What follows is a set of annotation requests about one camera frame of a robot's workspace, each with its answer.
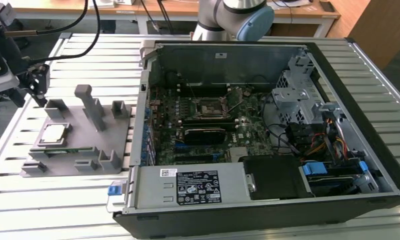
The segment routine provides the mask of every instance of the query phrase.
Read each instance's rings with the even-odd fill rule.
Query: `blue latch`
[[[306,175],[327,174],[328,170],[323,162],[308,162],[302,166]]]
[[[310,170],[310,167],[307,165],[302,166],[302,169],[304,170],[306,176],[312,174],[312,171]]]
[[[121,194],[121,186],[113,185],[108,187],[108,196],[119,196]]]
[[[370,170],[366,161],[360,161],[360,162],[359,162],[359,166],[360,166],[363,172],[367,172],[367,171]]]

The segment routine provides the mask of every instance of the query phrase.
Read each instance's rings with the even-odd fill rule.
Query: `table leg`
[[[148,17],[146,15],[136,15],[138,27],[139,27],[139,34],[148,35]]]
[[[326,38],[332,27],[335,18],[322,18],[322,24],[318,27],[318,31],[314,34],[315,38]]]

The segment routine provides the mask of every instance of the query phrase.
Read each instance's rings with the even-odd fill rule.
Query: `motherboard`
[[[274,152],[252,86],[151,89],[155,165],[231,163]]]

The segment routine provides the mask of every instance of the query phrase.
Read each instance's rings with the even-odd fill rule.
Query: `processor chip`
[[[57,143],[64,135],[65,126],[60,124],[48,125],[43,132],[41,142],[43,143]]]

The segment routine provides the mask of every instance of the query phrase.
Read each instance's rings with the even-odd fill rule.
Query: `barcode sticker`
[[[178,172],[176,168],[160,169],[160,177],[176,177]]]

